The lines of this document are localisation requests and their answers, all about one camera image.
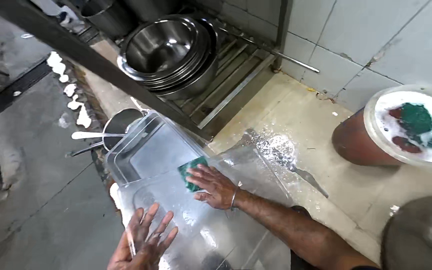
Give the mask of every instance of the hand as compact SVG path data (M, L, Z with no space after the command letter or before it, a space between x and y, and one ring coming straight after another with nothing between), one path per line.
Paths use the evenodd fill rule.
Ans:
M193 176L186 177L186 180L207 190L209 193L199 192L194 194L194 198L207 202L213 208L230 208L234 193L238 190L238 187L215 167L199 164L198 168L188 169L188 172Z
M178 228L174 227L161 243L160 235L173 219L173 212L169 211L164 216L159 226L148 236L149 226L153 221L159 204L154 203L149 207L144 219L144 209L138 208L129 221L128 228L123 232L121 240L117 245L116 251L109 260L107 270L157 270L159 260L166 249L171 245L178 233ZM131 258L131 250L134 249L136 255Z

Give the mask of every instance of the left hand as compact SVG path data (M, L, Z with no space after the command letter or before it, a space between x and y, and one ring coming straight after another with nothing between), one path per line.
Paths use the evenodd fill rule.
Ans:
M144 219L144 209L138 208L136 210L128 224L128 228L123 232L116 251L109 260L107 270L157 270L159 268L159 260L176 237L178 228L173 228L168 236L159 243L160 235L166 230L173 218L173 212L169 211L156 230L148 237L149 226L158 208L159 204L154 203L149 207ZM131 243L134 243L136 251L134 257L131 257Z

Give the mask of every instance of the right hand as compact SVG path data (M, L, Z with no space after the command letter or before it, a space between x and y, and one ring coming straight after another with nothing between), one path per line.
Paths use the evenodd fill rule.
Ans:
M237 187L231 180L220 173L215 167L208 167L203 164L198 164L198 169L188 169L188 172L193 176L186 177L186 180L205 190L194 194L194 198L198 201L205 201L213 208L229 209L233 200L234 193L237 192Z

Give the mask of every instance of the soap foam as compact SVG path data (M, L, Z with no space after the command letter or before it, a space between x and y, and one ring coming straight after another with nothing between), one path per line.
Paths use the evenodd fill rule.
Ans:
M376 102L374 114L378 128L381 130L384 137L390 142L392 142L392 138L396 136L408 138L405 134L405 130L399 126L398 120L389 115L389 110L398 108L406 102L415 105L424 105L432 117L432 96L412 91L398 91L382 95ZM429 137L429 134L425 133L421 136L423 140L427 140ZM415 145L419 145L411 139L409 141ZM411 155L414 155L415 158L432 162L432 149L426 147L420 148L422 153Z

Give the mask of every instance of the forearm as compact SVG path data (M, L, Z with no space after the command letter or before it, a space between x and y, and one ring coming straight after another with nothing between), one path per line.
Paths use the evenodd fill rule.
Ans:
M324 270L344 269L341 261L345 260L340 260L341 254L354 256L356 260L362 257L362 265L374 265L369 260L364 261L365 257L333 230L291 208L245 190L237 192L235 206L264 225L298 256L315 267Z

